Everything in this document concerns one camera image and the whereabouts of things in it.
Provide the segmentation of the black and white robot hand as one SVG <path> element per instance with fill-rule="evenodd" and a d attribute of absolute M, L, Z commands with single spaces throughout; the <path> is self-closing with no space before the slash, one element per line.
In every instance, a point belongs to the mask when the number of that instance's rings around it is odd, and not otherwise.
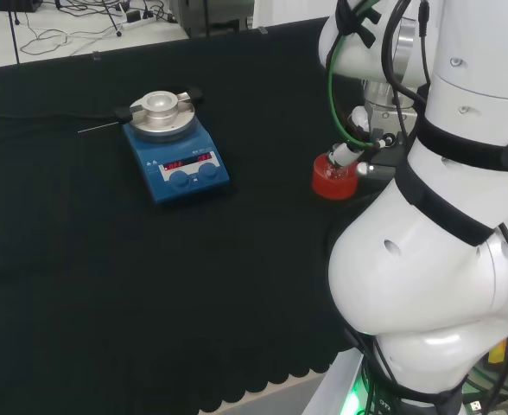
<path fill-rule="evenodd" d="M 353 168 L 361 179 L 388 182 L 406 152 L 407 135 L 413 129 L 416 115 L 404 115 L 402 131 L 397 111 L 391 107 L 365 104 L 354 107 L 342 127 L 351 137 L 335 144 L 327 160 L 336 169 Z"/>

